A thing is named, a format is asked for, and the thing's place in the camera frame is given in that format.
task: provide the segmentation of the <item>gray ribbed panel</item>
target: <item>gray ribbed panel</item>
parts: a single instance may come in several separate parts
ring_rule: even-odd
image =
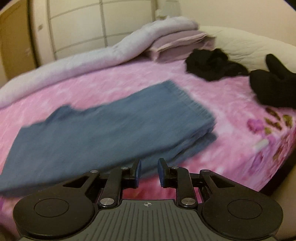
[[[226,241],[209,230],[193,210],[175,206],[173,200],[123,200],[102,210],[85,230],[65,241]]]

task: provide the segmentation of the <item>silver pin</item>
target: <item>silver pin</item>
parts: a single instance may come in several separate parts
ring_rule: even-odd
[[[196,203],[196,201],[193,198],[187,197],[187,198],[183,198],[181,200],[181,203],[183,203],[186,206],[190,206]]]
[[[106,197],[106,198],[103,198],[101,199],[100,203],[104,206],[109,206],[109,205],[112,205],[114,203],[114,199],[113,198],[109,198],[109,197]]]

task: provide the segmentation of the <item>pink bedspread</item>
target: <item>pink bedspread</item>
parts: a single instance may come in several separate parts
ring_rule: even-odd
[[[22,126],[47,118],[63,104],[85,109],[126,97],[150,85],[173,80],[216,117],[218,139],[181,166],[190,172],[211,169],[255,190],[274,175],[293,147],[296,112],[257,104],[248,77],[206,82],[185,72],[183,61],[158,64],[138,59],[40,90],[0,110],[0,170]],[[158,177],[142,180],[125,198],[170,199],[172,189],[160,187]],[[0,220],[16,234],[12,210],[19,198],[0,198]]]

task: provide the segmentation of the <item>brown door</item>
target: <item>brown door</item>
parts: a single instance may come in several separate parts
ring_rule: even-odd
[[[0,16],[0,41],[8,79],[36,68],[30,39],[28,0],[20,0]]]

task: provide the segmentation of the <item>blue garment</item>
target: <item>blue garment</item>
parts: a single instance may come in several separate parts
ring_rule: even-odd
[[[19,131],[0,175],[0,194],[24,195],[98,169],[142,160],[142,175],[157,160],[177,165],[216,137],[213,116],[172,81],[87,110],[62,106],[44,122]]]

